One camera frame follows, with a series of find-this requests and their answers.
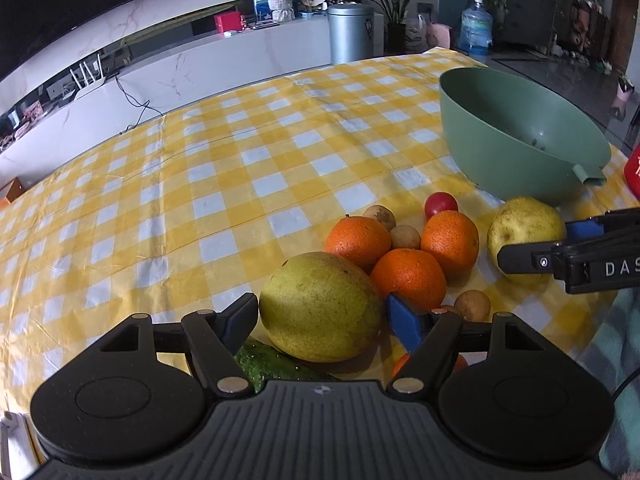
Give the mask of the yellow pear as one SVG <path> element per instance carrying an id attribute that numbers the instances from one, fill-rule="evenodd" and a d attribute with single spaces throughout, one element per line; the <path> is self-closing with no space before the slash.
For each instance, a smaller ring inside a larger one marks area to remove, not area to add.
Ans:
<path id="1" fill-rule="evenodd" d="M 512 283 L 538 286 L 548 281 L 548 274 L 507 274 L 498 265 L 503 246 L 566 239 L 566 227 L 560 214 L 551 206 L 531 197 L 507 200 L 499 209 L 487 232 L 487 250 L 492 263 Z"/>

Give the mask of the green cucumber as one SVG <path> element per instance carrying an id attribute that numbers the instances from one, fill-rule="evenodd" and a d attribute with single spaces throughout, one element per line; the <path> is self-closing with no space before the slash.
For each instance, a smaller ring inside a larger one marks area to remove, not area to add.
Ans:
<path id="1" fill-rule="evenodd" d="M 234 356 L 256 392 L 265 388 L 270 380 L 290 382 L 337 382 L 334 376 L 314 370 L 280 352 L 269 344 L 248 337 Z"/>

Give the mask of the orange tangerine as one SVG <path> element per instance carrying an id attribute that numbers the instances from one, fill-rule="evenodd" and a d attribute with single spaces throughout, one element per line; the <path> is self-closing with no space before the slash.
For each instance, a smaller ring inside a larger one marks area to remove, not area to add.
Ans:
<path id="1" fill-rule="evenodd" d="M 418 312 L 439 308 L 446 296 L 442 267 L 431 254 L 419 249 L 391 250 L 378 260 L 370 278 L 384 298 L 393 294 Z"/>
<path id="2" fill-rule="evenodd" d="M 326 238 L 324 250 L 343 257 L 369 273 L 392 247 L 390 232 L 381 222 L 367 217 L 345 217 Z"/>
<path id="3" fill-rule="evenodd" d="M 456 210 L 444 210 L 429 218 L 421 235 L 421 249 L 439 263 L 448 282 L 467 276 L 480 253 L 475 223 Z"/>

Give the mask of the large yellow-green pear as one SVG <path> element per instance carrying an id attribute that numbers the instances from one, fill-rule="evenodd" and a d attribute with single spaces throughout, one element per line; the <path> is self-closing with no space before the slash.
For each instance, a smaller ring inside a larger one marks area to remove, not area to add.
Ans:
<path id="1" fill-rule="evenodd" d="M 358 266 L 327 252 L 306 252 L 286 260 L 265 282 L 259 313 L 279 350 L 307 362 L 335 363 L 375 343 L 384 301 Z"/>

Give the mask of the red cherry tomato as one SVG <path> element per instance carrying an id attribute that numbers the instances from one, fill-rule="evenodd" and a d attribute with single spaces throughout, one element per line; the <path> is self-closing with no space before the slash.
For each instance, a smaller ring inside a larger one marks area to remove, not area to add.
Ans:
<path id="1" fill-rule="evenodd" d="M 458 211 L 458 203 L 454 196 L 446 192 L 436 192 L 427 197 L 424 203 L 425 218 L 431 219 L 435 214 L 443 211 Z"/>

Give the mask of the green plastic colander bowl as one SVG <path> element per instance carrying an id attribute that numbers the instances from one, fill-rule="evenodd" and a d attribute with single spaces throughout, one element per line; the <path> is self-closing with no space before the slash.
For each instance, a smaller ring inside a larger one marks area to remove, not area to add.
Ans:
<path id="1" fill-rule="evenodd" d="M 570 101 L 489 67 L 439 77 L 442 131 L 460 170 L 485 192 L 558 206 L 606 182 L 611 147 Z"/>

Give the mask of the yellow white checkered tablecloth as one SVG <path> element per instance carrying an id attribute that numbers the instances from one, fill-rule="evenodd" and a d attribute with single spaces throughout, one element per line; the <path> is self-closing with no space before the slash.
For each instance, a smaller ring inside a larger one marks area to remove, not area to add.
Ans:
<path id="1" fill-rule="evenodd" d="M 334 224 L 387 207 L 420 228 L 444 191 L 480 231 L 498 208 L 442 136 L 435 49 L 271 79 L 125 132 L 1 214 L 1 405 L 137 312 L 157 323 L 258 292 Z"/>

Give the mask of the dark grey drawer cabinet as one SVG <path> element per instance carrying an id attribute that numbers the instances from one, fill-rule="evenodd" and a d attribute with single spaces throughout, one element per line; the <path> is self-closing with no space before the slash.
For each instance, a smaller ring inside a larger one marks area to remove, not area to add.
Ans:
<path id="1" fill-rule="evenodd" d="M 555 0 L 506 0 L 501 39 L 508 44 L 547 47 L 554 11 Z"/>

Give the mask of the blue water jug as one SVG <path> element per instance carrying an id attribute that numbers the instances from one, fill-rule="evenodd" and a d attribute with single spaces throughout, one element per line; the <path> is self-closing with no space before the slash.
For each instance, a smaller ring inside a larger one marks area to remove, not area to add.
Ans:
<path id="1" fill-rule="evenodd" d="M 472 55 L 488 55 L 492 44 L 492 16 L 484 7 L 484 0 L 474 0 L 461 14 L 458 47 Z"/>

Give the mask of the pink piggy bank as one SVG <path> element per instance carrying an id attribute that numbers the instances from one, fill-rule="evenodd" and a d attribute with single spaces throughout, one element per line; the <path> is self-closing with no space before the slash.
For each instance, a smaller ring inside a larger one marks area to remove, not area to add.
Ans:
<path id="1" fill-rule="evenodd" d="M 451 49 L 451 28 L 440 23 L 431 23 L 426 26 L 425 39 L 427 47 Z"/>

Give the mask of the orange cardboard box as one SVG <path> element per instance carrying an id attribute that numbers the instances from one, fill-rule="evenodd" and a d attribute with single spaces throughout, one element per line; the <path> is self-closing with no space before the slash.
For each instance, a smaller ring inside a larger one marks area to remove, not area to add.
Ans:
<path id="1" fill-rule="evenodd" d="M 0 208 L 6 208 L 13 204 L 25 192 L 19 178 L 12 179 L 3 188 L 0 188 Z"/>

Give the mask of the white marble tv cabinet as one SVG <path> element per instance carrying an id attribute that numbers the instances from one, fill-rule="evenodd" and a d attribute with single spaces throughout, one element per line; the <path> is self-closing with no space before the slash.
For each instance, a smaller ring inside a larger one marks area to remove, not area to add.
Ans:
<path id="1" fill-rule="evenodd" d="M 94 146 L 208 96 L 331 63 L 324 15 L 180 44 L 55 110 L 1 153 L 1 183 L 30 188 Z"/>

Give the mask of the white wifi router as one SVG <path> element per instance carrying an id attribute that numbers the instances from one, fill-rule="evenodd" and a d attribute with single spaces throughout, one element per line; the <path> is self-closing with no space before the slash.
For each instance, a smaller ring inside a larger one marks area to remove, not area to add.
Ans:
<path id="1" fill-rule="evenodd" d="M 76 96 L 84 96 L 100 88 L 106 81 L 99 53 L 79 61 L 70 68 L 70 76 L 77 88 Z"/>

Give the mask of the silver metal trash bin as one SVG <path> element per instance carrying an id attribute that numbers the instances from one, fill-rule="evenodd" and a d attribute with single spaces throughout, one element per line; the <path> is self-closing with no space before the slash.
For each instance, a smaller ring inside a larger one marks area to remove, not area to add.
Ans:
<path id="1" fill-rule="evenodd" d="M 331 62 L 334 65 L 372 58 L 374 11 L 361 3 L 330 6 L 328 14 Z"/>

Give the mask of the red box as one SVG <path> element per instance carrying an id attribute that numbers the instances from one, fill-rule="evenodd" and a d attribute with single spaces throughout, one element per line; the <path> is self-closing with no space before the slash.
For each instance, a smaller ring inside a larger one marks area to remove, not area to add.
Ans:
<path id="1" fill-rule="evenodd" d="M 244 28 L 242 14 L 239 11 L 217 13 L 214 16 L 216 32 L 240 32 Z"/>

